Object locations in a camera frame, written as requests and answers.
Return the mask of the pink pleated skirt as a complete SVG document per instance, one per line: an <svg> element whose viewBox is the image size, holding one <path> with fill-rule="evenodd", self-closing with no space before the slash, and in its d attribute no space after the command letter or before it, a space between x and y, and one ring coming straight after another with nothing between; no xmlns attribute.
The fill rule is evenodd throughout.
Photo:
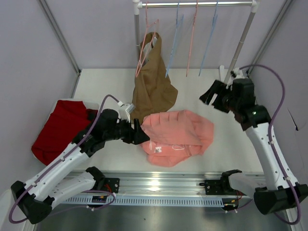
<svg viewBox="0 0 308 231"><path fill-rule="evenodd" d="M161 167L203 155L214 140L214 123L189 110L151 114L141 128L150 138L141 144L147 160Z"/></svg>

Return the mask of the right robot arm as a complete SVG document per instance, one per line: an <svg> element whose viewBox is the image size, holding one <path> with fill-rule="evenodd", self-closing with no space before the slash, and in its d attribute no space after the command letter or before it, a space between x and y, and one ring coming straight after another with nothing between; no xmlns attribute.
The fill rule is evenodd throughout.
<svg viewBox="0 0 308 231"><path fill-rule="evenodd" d="M238 190L252 198L263 215L296 207L308 196L308 186L300 184L290 170L277 143L267 109L256 104L255 88L250 79L236 78L231 85L215 80L199 98L204 104L233 112L251 141L261 163L265 185L258 185L239 170L222 173L220 190L231 194Z"/></svg>

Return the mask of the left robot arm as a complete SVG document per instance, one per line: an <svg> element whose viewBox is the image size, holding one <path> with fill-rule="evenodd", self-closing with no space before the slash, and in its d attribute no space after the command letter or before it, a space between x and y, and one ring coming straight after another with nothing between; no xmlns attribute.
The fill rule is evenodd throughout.
<svg viewBox="0 0 308 231"><path fill-rule="evenodd" d="M19 223L13 219L16 208L23 212L25 219L31 224L37 224L63 201L79 193L105 193L114 197L114 192L104 191L105 175L96 167L89 167L70 180L65 180L65 177L104 148L108 141L121 140L127 144L138 145L149 139L138 119L133 122L120 119L118 112L113 109L99 112L94 121L79 132L63 152L41 172L26 182L16 181L12 184L14 205L9 212L10 223Z"/></svg>

